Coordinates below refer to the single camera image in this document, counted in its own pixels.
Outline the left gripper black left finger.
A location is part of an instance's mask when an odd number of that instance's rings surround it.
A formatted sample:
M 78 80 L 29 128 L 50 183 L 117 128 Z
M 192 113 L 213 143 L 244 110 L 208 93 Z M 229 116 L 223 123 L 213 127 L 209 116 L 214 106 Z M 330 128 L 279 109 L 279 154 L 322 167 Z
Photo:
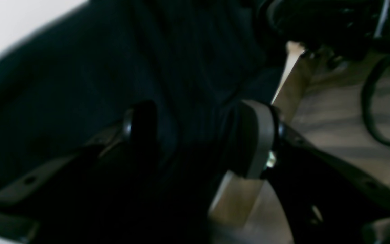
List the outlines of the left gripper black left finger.
M 82 147 L 42 163 L 0 189 L 0 238 L 20 244 L 78 244 L 96 214 L 125 197 L 156 161 L 158 108 L 132 105 Z

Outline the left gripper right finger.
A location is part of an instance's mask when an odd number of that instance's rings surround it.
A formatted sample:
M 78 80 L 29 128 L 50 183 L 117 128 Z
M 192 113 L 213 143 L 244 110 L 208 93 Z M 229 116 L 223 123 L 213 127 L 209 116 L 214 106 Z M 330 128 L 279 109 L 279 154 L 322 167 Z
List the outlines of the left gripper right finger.
M 296 244 L 390 244 L 390 188 L 320 151 L 271 105 L 239 104 L 236 174 L 273 187 Z

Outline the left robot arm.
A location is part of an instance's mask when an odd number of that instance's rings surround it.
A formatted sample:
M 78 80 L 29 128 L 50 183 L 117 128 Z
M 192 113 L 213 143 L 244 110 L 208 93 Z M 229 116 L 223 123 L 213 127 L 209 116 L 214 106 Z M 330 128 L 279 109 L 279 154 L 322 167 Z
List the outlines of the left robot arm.
M 228 170 L 272 185 L 295 244 L 390 244 L 390 189 L 270 102 L 287 41 L 387 56 L 390 0 L 89 0 L 0 60 L 0 238 L 212 244 Z

